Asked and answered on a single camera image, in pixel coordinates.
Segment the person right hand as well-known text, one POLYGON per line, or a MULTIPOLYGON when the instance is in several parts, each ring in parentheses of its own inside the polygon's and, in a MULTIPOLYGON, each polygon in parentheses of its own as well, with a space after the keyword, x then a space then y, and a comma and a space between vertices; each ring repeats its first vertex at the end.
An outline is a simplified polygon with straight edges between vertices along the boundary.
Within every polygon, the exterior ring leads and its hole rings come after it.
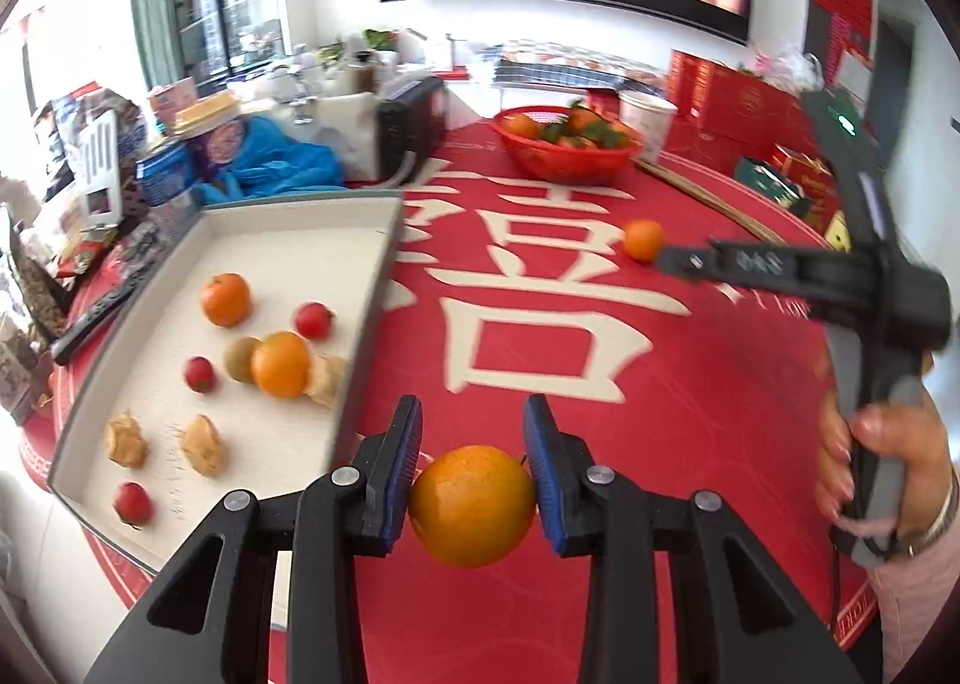
POLYGON ((903 466, 903 491, 895 536, 901 547, 923 549, 942 536, 952 514, 955 469, 949 437, 929 391, 920 383, 916 403, 872 403, 848 421, 836 404, 836 391, 823 397, 818 413, 814 499, 836 528, 850 528, 843 508, 854 499, 853 443, 878 458, 903 466))

